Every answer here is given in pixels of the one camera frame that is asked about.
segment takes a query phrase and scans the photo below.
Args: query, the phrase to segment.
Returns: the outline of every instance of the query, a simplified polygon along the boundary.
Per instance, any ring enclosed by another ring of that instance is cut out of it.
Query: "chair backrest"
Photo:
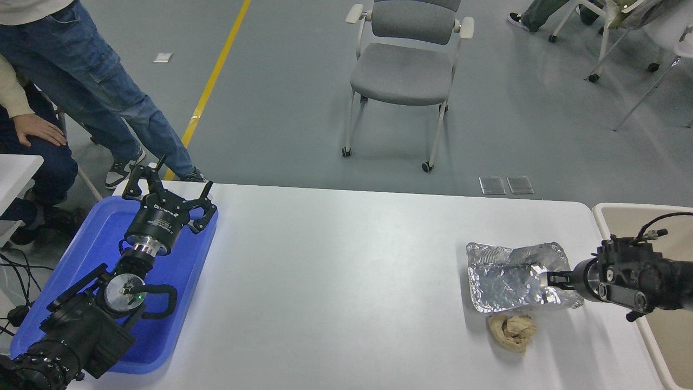
[[[459,0],[375,0],[373,34],[447,44],[453,34]]]
[[[674,46],[691,20],[691,15],[693,15],[693,1],[682,1],[647,24],[643,30],[658,46],[674,51]]]

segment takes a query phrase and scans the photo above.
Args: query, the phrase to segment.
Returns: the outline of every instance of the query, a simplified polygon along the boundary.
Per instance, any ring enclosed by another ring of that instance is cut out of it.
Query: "chair armrest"
[[[354,24],[361,19],[361,13],[363,12],[363,4],[354,4],[349,10],[349,14],[344,20],[346,23]]]
[[[465,17],[459,28],[459,37],[463,40],[471,39],[474,36],[474,18]]]

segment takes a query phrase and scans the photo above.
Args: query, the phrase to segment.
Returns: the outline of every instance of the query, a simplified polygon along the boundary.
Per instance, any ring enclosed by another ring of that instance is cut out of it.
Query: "robotic arm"
[[[207,197],[212,182],[192,201],[164,189],[158,175],[163,162],[162,158],[155,168],[139,165],[132,171],[123,198],[140,201],[140,178],[147,180],[149,194],[141,199],[120,243],[121,256],[113,271],[108,272],[106,264],[96,267],[48,306],[51,315],[41,323],[46,333],[41,340],[14,360],[0,356],[0,390],[63,390],[72,380],[84,378],[82,370],[99,378],[135,343],[130,329],[139,319],[162,319],[174,312],[176,289],[147,285],[145,277],[156,256],[171,252],[182,228],[202,232],[216,206]],[[204,214],[191,220],[190,211],[197,208]],[[124,248],[125,242],[130,247]],[[168,307],[146,312],[147,294],[167,294]]]
[[[580,262],[572,271],[547,272],[547,285],[575,290],[587,300],[610,302],[631,311],[630,322],[662,310],[693,310],[693,262],[665,259],[648,240],[667,234],[666,229],[645,232],[653,223],[676,215],[662,215],[643,226],[637,237],[616,237],[602,241],[592,259]]]

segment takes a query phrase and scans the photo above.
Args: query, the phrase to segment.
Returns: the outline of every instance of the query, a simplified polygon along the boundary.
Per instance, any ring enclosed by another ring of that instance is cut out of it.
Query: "blue plastic tray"
[[[26,352],[31,344],[45,335],[39,325],[50,315],[46,309],[50,302],[99,264],[106,263],[108,271],[113,269],[120,258],[118,242],[138,209],[139,202],[119,196],[105,198],[94,206],[12,340],[12,358]],[[195,212],[194,218],[202,216],[201,210]],[[214,236],[217,217],[218,213],[214,214],[207,228],[198,235],[183,227],[171,254],[157,257],[145,282],[174,286],[178,290],[175,312],[162,320],[139,320],[130,332],[137,342],[110,371],[150,373],[173,352]],[[166,295],[150,294],[144,303],[147,312],[161,312],[166,308]]]

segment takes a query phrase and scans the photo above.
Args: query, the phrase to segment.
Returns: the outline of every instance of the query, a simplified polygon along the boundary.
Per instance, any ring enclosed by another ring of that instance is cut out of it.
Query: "white table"
[[[202,189],[166,187],[187,198]],[[212,194],[216,235],[173,356],[148,375],[87,376],[69,390],[660,388],[620,307],[534,313],[538,334],[519,355],[471,306],[467,243],[556,241],[574,265],[600,242],[582,204],[244,185]]]
[[[7,210],[41,164],[43,157],[39,155],[0,153],[0,214]]]

